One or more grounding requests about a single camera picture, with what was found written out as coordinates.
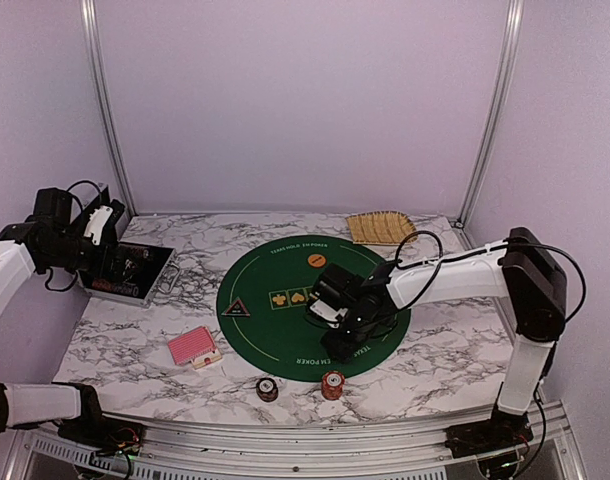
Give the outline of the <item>orange big blind button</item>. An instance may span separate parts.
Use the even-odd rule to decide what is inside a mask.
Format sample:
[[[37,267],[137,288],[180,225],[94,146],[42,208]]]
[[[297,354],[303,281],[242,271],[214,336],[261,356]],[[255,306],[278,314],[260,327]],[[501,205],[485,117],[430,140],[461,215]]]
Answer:
[[[308,256],[307,263],[313,268],[322,268],[327,264],[327,259],[324,255],[315,253]]]

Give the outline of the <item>orange poker chip stack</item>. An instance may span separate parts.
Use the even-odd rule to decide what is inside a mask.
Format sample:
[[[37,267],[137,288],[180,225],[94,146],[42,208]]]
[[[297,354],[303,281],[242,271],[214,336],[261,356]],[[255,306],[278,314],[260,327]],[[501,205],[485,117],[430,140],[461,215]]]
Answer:
[[[326,372],[321,381],[321,394],[326,400],[338,400],[343,393],[344,375],[339,371]]]

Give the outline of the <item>triangular all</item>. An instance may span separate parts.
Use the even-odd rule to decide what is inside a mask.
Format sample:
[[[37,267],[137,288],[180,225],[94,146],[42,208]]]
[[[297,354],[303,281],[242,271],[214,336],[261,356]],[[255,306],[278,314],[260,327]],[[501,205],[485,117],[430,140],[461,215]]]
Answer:
[[[251,316],[249,310],[245,306],[240,297],[237,297],[225,310],[222,312],[224,317],[245,317]]]

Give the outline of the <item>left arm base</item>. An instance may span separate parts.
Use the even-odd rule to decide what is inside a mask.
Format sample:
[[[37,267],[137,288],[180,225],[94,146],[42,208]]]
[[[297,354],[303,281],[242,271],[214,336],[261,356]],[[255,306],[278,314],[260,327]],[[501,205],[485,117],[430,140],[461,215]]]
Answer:
[[[137,453],[142,445],[145,426],[131,421],[103,417],[92,420],[63,420],[58,435],[67,440],[95,448],[98,456]]]

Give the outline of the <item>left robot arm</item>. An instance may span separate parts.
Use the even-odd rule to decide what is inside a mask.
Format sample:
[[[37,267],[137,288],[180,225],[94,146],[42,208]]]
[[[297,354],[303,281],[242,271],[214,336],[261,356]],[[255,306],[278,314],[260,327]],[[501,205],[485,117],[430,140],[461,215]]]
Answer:
[[[0,317],[31,278],[35,264],[26,244],[0,240]],[[104,444],[118,423],[103,415],[95,389],[89,385],[0,383],[0,434],[61,420],[59,433],[72,433],[91,445]]]

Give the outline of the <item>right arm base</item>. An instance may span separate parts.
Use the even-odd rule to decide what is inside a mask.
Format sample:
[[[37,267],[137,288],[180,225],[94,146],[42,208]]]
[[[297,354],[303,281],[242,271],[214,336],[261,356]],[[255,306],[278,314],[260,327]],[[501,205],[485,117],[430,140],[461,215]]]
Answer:
[[[445,430],[445,447],[453,458],[463,458],[530,442],[534,435],[526,415],[501,412],[489,419],[450,426]]]

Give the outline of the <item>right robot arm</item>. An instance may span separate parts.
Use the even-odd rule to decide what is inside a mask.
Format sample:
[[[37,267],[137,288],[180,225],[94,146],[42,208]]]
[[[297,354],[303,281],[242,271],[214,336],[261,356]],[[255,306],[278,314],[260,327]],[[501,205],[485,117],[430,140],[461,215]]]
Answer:
[[[509,367],[480,438],[500,448],[519,431],[548,359],[568,322],[567,277],[555,249],[524,227],[503,240],[461,254],[405,264],[399,257],[377,264],[366,276],[330,264],[316,279],[307,313],[328,326],[321,340],[341,363],[384,325],[416,305],[476,297],[507,298],[516,320]]]

